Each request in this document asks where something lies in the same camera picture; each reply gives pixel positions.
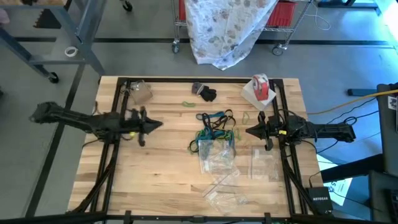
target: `wooden tabletop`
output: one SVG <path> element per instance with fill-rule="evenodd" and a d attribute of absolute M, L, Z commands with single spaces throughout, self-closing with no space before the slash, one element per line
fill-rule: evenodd
<path fill-rule="evenodd" d="M 35 5 L 39 6 L 63 6 L 64 0 L 37 0 L 34 2 Z M 0 6 L 18 6 L 23 5 L 21 0 L 0 0 Z"/>
<path fill-rule="evenodd" d="M 118 77 L 101 79 L 96 100 L 98 109 L 102 113 L 111 111 L 117 79 Z M 284 84 L 289 110 L 306 118 L 299 80 L 284 79 Z M 191 94 L 191 83 L 148 83 L 148 85 L 154 95 L 145 105 L 148 117 L 162 121 L 164 125 L 146 136 L 145 147 L 140 147 L 137 139 L 121 141 L 109 204 L 110 214 L 123 215 L 125 210 L 131 210 L 133 215 L 263 217 L 265 212 L 269 212 L 273 217 L 290 216 L 276 139 L 274 139 L 272 156 L 276 163 L 278 178 L 266 176 L 257 180 L 248 176 L 251 150 L 263 149 L 265 141 L 245 132 L 246 128 L 258 123 L 259 112 L 241 97 L 240 92 L 244 84 L 206 83 L 210 88 L 217 90 L 217 98 L 212 103 Z M 183 107 L 183 101 L 197 105 L 194 108 Z M 131 97 L 127 108 L 137 108 Z M 202 197 L 202 192 L 213 179 L 207 174 L 201 174 L 199 157 L 197 154 L 191 154 L 187 146 L 195 138 L 195 133 L 203 129 L 202 121 L 195 118 L 197 113 L 210 114 L 227 109 L 233 110 L 236 127 L 240 130 L 241 140 L 236 141 L 237 155 L 234 162 L 241 171 L 238 177 L 238 191 L 245 195 L 248 203 L 240 205 L 229 214 L 222 214 Z M 245 111 L 249 114 L 249 120 L 243 124 Z M 266 115 L 273 115 L 271 105 L 266 108 Z M 92 134 L 88 134 L 86 142 L 94 139 Z M 102 148 L 103 143 L 96 142 L 83 149 L 69 210 L 77 207 L 94 186 Z M 297 157 L 303 184 L 308 187 L 308 178 L 319 171 L 315 150 L 303 142 L 297 146 Z M 320 175 L 313 177 L 311 181 L 314 186 L 323 185 Z M 298 213 L 300 212 L 298 194 L 293 184 L 292 186 Z M 99 208 L 103 201 L 103 191 L 104 189 L 99 197 Z"/>

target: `black mat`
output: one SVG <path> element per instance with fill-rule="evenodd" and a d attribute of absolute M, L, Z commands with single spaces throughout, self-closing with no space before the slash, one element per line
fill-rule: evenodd
<path fill-rule="evenodd" d="M 65 10 L 69 10 L 70 4 L 72 0 L 68 0 L 66 5 L 64 5 Z M 60 29 L 61 24 L 55 18 L 54 14 L 50 11 L 50 9 L 44 9 L 39 18 L 36 20 L 35 25 L 33 26 L 38 29 Z"/>

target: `white label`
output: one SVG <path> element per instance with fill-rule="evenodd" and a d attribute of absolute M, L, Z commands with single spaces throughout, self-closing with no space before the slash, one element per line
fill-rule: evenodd
<path fill-rule="evenodd" d="M 259 150 L 258 150 L 258 149 L 255 149 L 255 150 L 254 150 L 254 158 L 255 158 L 255 159 L 258 159 L 259 156 L 260 156 Z"/>
<path fill-rule="evenodd" d="M 397 98 L 388 96 L 388 108 L 392 110 L 397 110 Z"/>
<path fill-rule="evenodd" d="M 215 196 L 217 196 L 217 192 L 213 192 L 209 195 L 209 200 L 212 200 Z"/>
<path fill-rule="evenodd" d="M 209 162 L 205 161 L 205 171 L 209 171 Z"/>

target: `red tape dispenser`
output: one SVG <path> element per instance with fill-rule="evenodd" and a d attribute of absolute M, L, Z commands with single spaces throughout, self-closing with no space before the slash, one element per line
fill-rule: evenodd
<path fill-rule="evenodd" d="M 258 101 L 268 100 L 269 82 L 266 74 L 253 76 L 254 94 Z"/>

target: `red container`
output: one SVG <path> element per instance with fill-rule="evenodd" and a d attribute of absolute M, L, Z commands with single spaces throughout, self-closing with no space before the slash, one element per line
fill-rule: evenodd
<path fill-rule="evenodd" d="M 181 21 L 184 21 L 187 17 L 185 15 L 185 4 L 184 0 L 178 0 L 178 15 Z"/>
<path fill-rule="evenodd" d="M 290 1 L 278 2 L 268 19 L 267 26 L 290 26 L 293 20 L 295 5 L 296 3 Z"/>

